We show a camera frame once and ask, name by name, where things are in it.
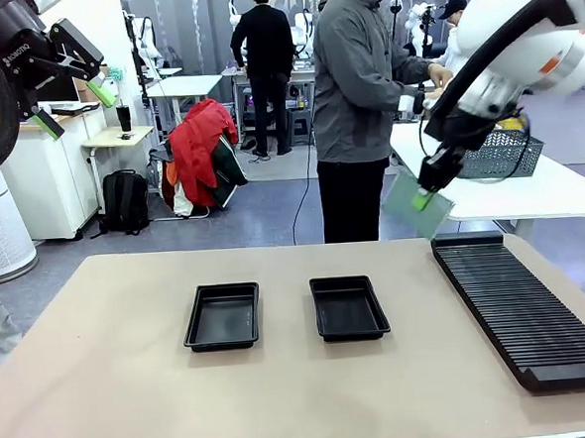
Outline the person right hand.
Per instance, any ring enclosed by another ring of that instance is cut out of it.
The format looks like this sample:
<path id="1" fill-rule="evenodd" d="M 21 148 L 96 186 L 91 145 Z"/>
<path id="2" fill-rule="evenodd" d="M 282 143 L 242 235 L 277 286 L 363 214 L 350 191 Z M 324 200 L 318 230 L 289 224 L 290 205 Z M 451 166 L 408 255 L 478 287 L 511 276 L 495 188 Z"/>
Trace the person right hand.
<path id="1" fill-rule="evenodd" d="M 453 73 L 450 69 L 436 62 L 431 62 L 428 65 L 427 73 L 436 89 L 443 89 L 453 78 Z"/>

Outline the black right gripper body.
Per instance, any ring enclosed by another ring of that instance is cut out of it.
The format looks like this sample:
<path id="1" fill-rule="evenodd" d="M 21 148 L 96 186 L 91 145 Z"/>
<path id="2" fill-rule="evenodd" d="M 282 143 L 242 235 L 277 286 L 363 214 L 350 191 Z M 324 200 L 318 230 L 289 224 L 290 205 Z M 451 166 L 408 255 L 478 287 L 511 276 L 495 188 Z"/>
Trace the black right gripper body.
<path id="1" fill-rule="evenodd" d="M 478 152 L 496 127 L 496 120 L 475 116 L 455 108 L 443 118 L 432 114 L 424 132 L 440 143 L 442 149 Z"/>

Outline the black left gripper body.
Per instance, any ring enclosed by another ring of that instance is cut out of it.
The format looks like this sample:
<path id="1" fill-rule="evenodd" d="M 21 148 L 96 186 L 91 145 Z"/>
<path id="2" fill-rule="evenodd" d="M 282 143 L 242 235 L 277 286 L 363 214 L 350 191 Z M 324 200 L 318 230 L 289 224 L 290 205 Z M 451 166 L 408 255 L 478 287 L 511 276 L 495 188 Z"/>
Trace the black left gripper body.
<path id="1" fill-rule="evenodd" d="M 22 119 L 38 113 L 38 90 L 60 74 L 58 47 L 40 19 L 54 1 L 0 0 L 0 67 Z"/>

